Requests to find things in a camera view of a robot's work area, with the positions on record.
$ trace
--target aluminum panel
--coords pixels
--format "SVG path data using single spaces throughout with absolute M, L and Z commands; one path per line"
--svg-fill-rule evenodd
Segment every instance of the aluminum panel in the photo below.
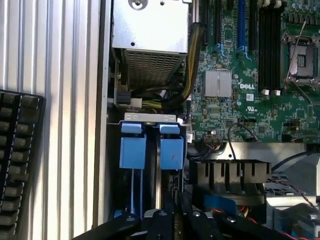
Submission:
M 0 88 L 46 98 L 19 239 L 92 227 L 99 23 L 99 0 L 0 0 Z

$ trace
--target perforated metal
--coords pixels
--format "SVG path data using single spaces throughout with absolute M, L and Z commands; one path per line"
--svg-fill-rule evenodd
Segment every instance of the perforated metal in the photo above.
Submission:
M 164 85 L 175 72 L 185 54 L 126 50 L 131 89 Z

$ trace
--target ribbed metal surface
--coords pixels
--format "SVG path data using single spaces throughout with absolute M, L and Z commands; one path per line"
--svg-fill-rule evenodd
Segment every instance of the ribbed metal surface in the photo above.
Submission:
M 166 84 L 185 58 L 174 52 L 126 49 L 125 53 L 133 89 Z
M 93 223 L 99 0 L 0 0 L 0 88 L 46 98 L 23 240 Z
M 232 77 L 231 71 L 215 70 L 205 71 L 203 81 L 203 95 L 206 97 L 223 97 L 232 96 Z

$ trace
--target black keyboard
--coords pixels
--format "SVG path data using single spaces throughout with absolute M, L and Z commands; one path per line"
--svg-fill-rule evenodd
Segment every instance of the black keyboard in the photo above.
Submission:
M 45 99 L 0 90 L 0 240 L 17 234 L 21 212 L 29 197 Z

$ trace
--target heatsink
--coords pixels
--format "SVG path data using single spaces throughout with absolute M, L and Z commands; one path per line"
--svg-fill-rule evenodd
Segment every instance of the heatsink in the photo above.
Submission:
M 231 98 L 232 73 L 229 70 L 205 71 L 203 79 L 205 97 Z
M 186 58 L 188 2 L 114 1 L 112 47 L 122 52 L 130 89 L 166 84 Z

